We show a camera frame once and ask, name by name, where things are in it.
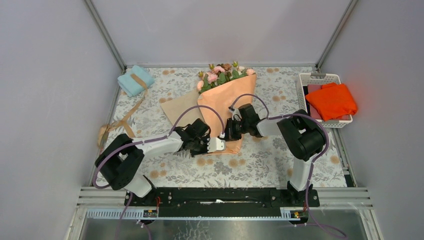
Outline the pink fake flower bunch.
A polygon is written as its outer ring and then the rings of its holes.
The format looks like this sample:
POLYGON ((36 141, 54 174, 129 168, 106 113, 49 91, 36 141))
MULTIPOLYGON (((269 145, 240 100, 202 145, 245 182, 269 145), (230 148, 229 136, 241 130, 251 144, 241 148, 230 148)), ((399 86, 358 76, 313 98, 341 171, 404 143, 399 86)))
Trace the pink fake flower bunch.
POLYGON ((219 87, 226 83, 245 77, 256 76, 256 71, 251 67, 244 67, 238 61, 233 63, 209 64, 209 71, 198 72, 196 90, 199 94, 219 87))

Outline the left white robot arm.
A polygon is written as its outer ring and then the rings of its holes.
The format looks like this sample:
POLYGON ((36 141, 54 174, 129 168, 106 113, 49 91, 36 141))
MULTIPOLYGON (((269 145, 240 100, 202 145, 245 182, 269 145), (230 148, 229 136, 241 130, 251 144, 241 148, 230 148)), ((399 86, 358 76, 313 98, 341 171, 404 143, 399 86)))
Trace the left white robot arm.
POLYGON ((175 127, 170 135, 151 139, 118 135, 95 161, 95 167, 114 191, 125 189, 136 195, 144 206, 155 200, 154 185, 145 176, 137 176, 142 162, 161 155, 188 151, 190 155, 208 152, 210 127, 201 119, 192 124, 175 127))

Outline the tan ribbon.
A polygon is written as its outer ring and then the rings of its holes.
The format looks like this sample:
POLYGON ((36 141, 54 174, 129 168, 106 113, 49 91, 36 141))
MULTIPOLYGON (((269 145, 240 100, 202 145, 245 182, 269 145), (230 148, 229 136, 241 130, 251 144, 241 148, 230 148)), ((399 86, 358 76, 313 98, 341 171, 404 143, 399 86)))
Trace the tan ribbon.
POLYGON ((148 86, 136 74, 131 73, 130 76, 137 84, 139 84, 141 87, 144 88, 143 97, 131 108, 131 110, 122 119, 113 121, 112 123, 104 124, 99 128, 98 135, 97 135, 97 147, 100 150, 103 148, 102 144, 104 144, 107 141, 107 136, 108 136, 109 132, 111 132, 115 129, 118 129, 120 127, 124 128, 126 134, 130 138, 135 137, 134 131, 132 130, 132 128, 128 124, 128 120, 139 109, 140 105, 145 100, 145 98, 148 94, 148 86))

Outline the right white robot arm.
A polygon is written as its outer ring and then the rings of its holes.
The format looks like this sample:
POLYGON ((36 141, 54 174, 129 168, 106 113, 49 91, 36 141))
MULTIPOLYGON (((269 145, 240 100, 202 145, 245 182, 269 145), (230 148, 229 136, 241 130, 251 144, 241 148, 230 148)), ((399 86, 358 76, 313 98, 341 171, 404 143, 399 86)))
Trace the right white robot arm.
POLYGON ((311 190, 311 166, 316 157, 325 152, 329 143, 327 132, 300 109, 285 116, 260 118, 254 107, 244 104, 239 108, 230 106, 231 117, 226 120, 223 139, 238 141, 242 135, 264 138, 282 136, 288 150, 294 156, 293 173, 287 182, 287 201, 293 206, 301 205, 311 190))

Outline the tan wrapping paper sheet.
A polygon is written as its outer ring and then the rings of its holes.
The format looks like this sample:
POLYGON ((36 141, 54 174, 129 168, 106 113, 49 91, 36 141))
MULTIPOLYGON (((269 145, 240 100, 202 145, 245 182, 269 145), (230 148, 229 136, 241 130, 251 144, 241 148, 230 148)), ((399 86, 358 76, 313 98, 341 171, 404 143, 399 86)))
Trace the tan wrapping paper sheet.
MULTIPOLYGON (((245 104, 251 104, 253 97, 251 96, 255 91, 257 81, 257 75, 248 75, 241 77, 223 85, 217 86, 203 93, 192 90, 184 96, 177 97, 173 100, 168 100, 161 103, 161 108, 169 121, 174 124, 178 117, 186 111, 188 108, 193 106, 208 106, 217 111, 226 123, 227 119, 232 116, 229 107, 232 105, 234 100, 242 94, 242 96, 235 105, 234 108, 238 108, 245 104)), ((178 127, 191 124, 196 119, 203 119, 204 122, 211 128, 211 136, 217 137, 222 131, 222 125, 215 113, 207 108, 195 108, 186 113, 181 120, 178 122, 178 127)))

